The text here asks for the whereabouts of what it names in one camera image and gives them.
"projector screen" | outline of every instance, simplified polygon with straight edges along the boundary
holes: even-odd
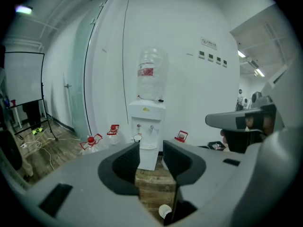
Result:
[[[41,53],[5,53],[6,90],[10,101],[15,99],[16,105],[21,105],[42,99],[43,58]]]

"wall sign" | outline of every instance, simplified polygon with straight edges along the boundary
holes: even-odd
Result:
[[[214,50],[217,50],[217,44],[215,42],[210,41],[208,39],[205,39],[203,37],[201,37],[201,44],[205,45],[205,46],[208,46],[208,47],[210,47],[210,48],[212,48]]]

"white dispenser cabinet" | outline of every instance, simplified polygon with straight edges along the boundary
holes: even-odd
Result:
[[[159,146],[163,142],[163,124],[166,107],[163,103],[138,100],[130,103],[132,137],[141,135],[139,169],[153,171],[156,166]]]

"red label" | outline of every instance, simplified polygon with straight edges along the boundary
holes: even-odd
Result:
[[[144,68],[138,70],[138,76],[153,76],[153,68]]]

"fluorescent light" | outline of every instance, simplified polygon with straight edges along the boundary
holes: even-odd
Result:
[[[246,57],[241,51],[238,51],[238,55],[242,58]]]
[[[20,6],[16,7],[16,13],[31,14],[31,12],[32,12],[32,8],[30,8],[30,7],[23,6],[23,5],[20,5]]]
[[[256,69],[256,71],[260,74],[260,76],[264,77],[264,74],[260,71],[260,69]]]

